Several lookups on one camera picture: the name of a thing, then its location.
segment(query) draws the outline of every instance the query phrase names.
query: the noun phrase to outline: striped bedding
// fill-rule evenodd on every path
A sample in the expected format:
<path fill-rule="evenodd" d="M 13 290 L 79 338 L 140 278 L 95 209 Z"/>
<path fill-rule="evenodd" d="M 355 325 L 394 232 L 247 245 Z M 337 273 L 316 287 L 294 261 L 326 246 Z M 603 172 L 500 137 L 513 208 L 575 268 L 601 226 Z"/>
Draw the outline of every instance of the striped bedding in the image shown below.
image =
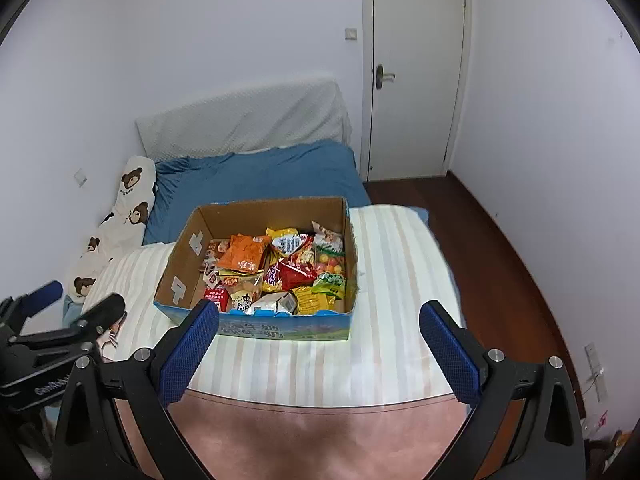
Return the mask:
<path fill-rule="evenodd" d="M 359 407 L 450 393 L 418 331 L 420 306 L 437 299 L 460 323 L 449 270 L 433 235 L 409 208 L 351 208 L 360 290 L 347 341 L 272 341 L 216 336 L 190 389 L 286 406 Z M 127 320 L 112 360 L 153 347 L 172 326 L 153 295 L 172 244 L 153 244 L 112 262 L 84 309 L 110 292 L 126 300 Z"/>

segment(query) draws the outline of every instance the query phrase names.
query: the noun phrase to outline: small carton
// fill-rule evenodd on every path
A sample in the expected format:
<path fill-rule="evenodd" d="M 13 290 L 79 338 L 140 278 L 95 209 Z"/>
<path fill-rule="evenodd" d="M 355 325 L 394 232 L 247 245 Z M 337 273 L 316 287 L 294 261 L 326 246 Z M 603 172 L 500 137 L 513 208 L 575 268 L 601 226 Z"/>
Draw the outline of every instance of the small carton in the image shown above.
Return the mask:
<path fill-rule="evenodd" d="M 356 247 L 349 209 L 342 197 L 286 198 L 210 204 L 196 208 L 169 256 L 154 304 L 180 323 L 204 296 L 202 264 L 210 240 L 233 234 L 263 235 L 267 227 L 295 227 L 312 232 L 312 222 L 344 237 L 347 287 L 344 313 L 322 311 L 312 316 L 248 316 L 221 312 L 218 333 L 260 339 L 345 340 L 349 338 L 358 291 Z"/>

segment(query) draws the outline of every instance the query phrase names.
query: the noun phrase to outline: door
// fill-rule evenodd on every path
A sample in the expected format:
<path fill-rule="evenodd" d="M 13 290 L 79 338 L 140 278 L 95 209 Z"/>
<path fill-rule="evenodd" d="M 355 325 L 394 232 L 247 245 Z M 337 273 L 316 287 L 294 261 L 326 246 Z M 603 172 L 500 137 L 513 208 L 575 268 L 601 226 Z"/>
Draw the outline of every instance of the door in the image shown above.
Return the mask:
<path fill-rule="evenodd" d="M 458 93 L 464 0 L 373 0 L 369 180 L 442 174 Z"/>

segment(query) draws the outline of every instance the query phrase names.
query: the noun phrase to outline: door handle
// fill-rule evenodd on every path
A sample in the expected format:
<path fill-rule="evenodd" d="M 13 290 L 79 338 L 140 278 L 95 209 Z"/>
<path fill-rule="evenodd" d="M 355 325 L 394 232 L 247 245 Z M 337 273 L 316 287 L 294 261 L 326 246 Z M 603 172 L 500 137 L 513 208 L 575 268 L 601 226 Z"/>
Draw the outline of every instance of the door handle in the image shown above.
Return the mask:
<path fill-rule="evenodd" d="M 395 81 L 396 74 L 392 72 L 384 72 L 385 68 L 382 65 L 378 65 L 376 67 L 376 88 L 380 90 L 382 88 L 382 83 L 385 81 Z"/>

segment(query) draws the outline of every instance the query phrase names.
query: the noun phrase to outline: blue blanket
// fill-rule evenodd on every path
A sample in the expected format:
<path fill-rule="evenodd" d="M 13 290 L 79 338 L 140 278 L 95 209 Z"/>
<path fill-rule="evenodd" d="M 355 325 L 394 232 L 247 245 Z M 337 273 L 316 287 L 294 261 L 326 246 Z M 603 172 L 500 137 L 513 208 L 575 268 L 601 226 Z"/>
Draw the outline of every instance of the blue blanket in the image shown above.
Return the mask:
<path fill-rule="evenodd" d="M 332 140 L 251 154 L 174 158 L 156 164 L 158 193 L 143 244 L 177 240 L 191 211 L 210 203 L 343 196 L 350 207 L 371 204 L 353 152 Z"/>

